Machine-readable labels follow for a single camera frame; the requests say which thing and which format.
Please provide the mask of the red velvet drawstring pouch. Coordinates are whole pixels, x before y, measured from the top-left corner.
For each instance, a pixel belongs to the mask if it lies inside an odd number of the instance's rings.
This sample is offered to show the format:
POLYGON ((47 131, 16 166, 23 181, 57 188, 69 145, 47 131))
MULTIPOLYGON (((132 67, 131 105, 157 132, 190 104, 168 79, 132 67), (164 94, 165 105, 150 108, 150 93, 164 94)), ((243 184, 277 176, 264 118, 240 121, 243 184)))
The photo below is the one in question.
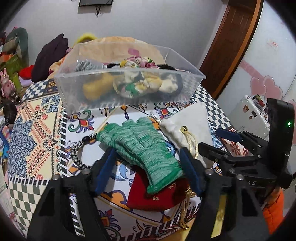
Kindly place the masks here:
POLYGON ((138 169, 130 189, 127 207, 144 211, 164 211, 181 203, 186 197, 189 181, 178 178, 156 194, 148 194, 149 181, 143 169, 138 169))

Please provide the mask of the green knitted glove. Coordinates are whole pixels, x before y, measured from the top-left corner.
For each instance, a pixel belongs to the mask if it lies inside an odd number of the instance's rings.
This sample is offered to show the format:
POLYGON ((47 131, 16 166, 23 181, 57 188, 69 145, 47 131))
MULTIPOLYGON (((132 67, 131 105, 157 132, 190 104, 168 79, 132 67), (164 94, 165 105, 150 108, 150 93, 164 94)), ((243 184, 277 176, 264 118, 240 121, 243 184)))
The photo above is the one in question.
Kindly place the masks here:
POLYGON ((97 141, 116 149, 131 165, 142 168, 148 178, 148 194, 156 194, 184 176, 180 162, 168 151, 165 139, 148 117, 126 120, 120 126, 110 123, 97 141))

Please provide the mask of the orange sleeve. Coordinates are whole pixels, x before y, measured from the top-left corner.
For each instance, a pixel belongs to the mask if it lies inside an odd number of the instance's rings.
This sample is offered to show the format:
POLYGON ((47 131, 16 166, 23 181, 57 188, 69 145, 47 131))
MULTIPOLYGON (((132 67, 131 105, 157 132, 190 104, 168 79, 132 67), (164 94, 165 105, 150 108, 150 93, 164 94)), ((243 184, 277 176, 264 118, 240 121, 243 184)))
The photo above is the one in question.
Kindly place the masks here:
POLYGON ((267 223, 269 234, 273 234, 283 221, 284 194, 280 187, 276 187, 266 199, 263 216, 267 223))

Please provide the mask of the brown wooden door frame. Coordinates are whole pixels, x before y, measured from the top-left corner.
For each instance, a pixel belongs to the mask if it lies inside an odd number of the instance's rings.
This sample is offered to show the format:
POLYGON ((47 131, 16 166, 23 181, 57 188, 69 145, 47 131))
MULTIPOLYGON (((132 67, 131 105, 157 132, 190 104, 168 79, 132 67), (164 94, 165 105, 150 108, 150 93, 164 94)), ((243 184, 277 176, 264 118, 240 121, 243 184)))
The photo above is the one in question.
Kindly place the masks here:
POLYGON ((201 85, 217 99, 242 60, 259 22, 263 1, 229 1, 200 70, 201 85))

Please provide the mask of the clear plastic storage bin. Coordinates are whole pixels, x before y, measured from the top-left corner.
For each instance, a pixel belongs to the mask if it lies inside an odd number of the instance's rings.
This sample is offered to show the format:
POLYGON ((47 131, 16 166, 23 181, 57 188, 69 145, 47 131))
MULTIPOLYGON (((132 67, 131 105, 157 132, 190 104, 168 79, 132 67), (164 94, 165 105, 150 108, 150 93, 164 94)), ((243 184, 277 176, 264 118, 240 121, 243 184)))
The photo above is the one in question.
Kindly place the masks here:
POLYGON ((79 43, 54 76, 67 113, 188 101, 205 75, 171 48, 130 39, 79 43))

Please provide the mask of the grey green plush toy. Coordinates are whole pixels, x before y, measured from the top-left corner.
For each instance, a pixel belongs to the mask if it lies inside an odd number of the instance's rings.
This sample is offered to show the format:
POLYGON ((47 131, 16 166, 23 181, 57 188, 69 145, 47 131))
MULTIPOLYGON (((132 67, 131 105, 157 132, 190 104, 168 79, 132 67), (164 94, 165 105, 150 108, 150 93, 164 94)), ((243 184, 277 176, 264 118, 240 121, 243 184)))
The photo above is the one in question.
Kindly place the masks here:
POLYGON ((24 67, 29 66, 28 33, 25 28, 15 28, 6 37, 3 52, 16 53, 24 67))

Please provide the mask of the white drawstring pouch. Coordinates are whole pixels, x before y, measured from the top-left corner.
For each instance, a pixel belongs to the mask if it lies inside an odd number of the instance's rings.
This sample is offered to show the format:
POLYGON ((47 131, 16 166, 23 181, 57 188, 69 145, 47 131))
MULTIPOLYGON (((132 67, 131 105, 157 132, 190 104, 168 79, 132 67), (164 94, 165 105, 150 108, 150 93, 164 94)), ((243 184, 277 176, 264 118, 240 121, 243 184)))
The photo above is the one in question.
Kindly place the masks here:
POLYGON ((178 150, 187 148, 191 156, 199 160, 205 168, 213 166, 213 161, 199 155, 199 143, 213 145, 204 103, 191 104, 173 116, 161 120, 159 127, 178 150))

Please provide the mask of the wall mounted black monitor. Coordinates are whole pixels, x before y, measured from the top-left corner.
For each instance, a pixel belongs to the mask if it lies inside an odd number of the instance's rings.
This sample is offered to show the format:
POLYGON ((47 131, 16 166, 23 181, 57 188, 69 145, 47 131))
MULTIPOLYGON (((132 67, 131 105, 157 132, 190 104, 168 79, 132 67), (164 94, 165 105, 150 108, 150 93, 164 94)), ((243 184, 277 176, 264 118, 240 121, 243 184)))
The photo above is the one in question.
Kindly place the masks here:
POLYGON ((80 0, 79 6, 110 6, 113 0, 80 0))

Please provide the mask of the yellow soft item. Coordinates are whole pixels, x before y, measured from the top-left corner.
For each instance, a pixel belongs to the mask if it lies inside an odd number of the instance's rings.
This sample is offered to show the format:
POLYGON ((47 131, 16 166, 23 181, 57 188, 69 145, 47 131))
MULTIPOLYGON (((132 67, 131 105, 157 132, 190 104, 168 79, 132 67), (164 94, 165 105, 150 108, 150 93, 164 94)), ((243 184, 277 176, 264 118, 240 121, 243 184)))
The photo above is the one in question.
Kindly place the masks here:
POLYGON ((100 79, 85 83, 82 86, 85 98, 90 101, 99 99, 111 90, 113 90, 113 77, 108 73, 103 73, 100 79))

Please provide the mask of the floral fabric scrunchie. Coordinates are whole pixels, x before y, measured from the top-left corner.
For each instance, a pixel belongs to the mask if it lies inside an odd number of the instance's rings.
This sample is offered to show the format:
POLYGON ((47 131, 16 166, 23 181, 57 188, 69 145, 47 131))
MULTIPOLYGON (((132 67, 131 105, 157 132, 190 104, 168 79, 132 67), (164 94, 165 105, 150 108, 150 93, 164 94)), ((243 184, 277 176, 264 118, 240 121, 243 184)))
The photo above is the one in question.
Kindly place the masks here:
POLYGON ((139 68, 158 68, 149 57, 132 56, 121 61, 119 66, 135 69, 135 71, 125 71, 113 81, 114 90, 124 98, 138 98, 157 92, 163 84, 158 73, 139 71, 139 68))

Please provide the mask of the dark purple garment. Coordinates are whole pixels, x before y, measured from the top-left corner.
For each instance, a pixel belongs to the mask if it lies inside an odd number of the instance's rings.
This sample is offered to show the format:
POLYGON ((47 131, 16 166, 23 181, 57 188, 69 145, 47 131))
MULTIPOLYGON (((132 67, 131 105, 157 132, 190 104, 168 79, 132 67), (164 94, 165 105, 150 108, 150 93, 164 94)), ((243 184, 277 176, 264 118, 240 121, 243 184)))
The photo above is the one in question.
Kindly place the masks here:
POLYGON ((32 81, 34 83, 47 79, 50 75, 50 66, 66 56, 68 39, 64 34, 46 44, 38 54, 32 70, 32 81))

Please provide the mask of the peach fleece blanket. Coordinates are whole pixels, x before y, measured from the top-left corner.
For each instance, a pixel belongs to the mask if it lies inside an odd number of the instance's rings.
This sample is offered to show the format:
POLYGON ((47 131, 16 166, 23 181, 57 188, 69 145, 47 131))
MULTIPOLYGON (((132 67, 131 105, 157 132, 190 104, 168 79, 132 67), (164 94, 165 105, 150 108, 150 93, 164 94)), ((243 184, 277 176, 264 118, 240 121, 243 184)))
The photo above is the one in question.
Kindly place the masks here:
POLYGON ((65 57, 50 66, 48 79, 58 73, 65 60, 75 62, 80 56, 101 63, 121 61, 131 56, 149 57, 156 64, 165 63, 162 54, 154 45, 131 37, 105 37, 76 44, 65 57))

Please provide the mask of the pink bunny plush toy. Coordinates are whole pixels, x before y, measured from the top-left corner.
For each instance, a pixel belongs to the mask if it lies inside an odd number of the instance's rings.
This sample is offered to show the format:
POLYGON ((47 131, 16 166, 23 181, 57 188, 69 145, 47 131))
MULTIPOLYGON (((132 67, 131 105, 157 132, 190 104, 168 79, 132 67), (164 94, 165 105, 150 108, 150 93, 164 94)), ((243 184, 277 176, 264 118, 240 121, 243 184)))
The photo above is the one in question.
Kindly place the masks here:
POLYGON ((15 85, 10 80, 6 68, 4 68, 1 71, 1 93, 5 98, 9 98, 13 92, 16 92, 15 85))

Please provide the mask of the patterned colourful tablecloth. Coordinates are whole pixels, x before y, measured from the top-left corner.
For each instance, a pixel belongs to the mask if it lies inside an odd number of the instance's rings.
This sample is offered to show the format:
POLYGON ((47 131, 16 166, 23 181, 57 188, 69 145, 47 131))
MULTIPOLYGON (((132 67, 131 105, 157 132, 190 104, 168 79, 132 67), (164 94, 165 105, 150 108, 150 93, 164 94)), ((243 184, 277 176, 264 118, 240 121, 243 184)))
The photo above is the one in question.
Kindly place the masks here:
MULTIPOLYGON (((149 116, 158 121, 187 107, 187 102, 156 102, 85 110, 67 115, 54 80, 32 84, 23 96, 11 134, 8 182, 14 219, 22 235, 48 181, 54 174, 74 176, 79 169, 71 147, 102 124, 123 123, 149 116)), ((98 213, 112 240, 159 240, 180 230, 181 206, 159 212, 130 209, 128 195, 135 177, 132 167, 118 160, 104 192, 95 199, 98 213)))

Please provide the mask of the yellow hat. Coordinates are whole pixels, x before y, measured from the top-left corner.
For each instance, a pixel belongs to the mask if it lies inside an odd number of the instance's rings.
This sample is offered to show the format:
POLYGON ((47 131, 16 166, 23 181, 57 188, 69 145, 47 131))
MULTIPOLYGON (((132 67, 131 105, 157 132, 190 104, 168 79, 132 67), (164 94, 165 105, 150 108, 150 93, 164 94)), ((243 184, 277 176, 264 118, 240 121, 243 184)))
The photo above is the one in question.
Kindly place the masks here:
POLYGON ((83 33, 73 44, 75 46, 79 43, 86 43, 92 40, 97 39, 97 37, 93 33, 83 33))

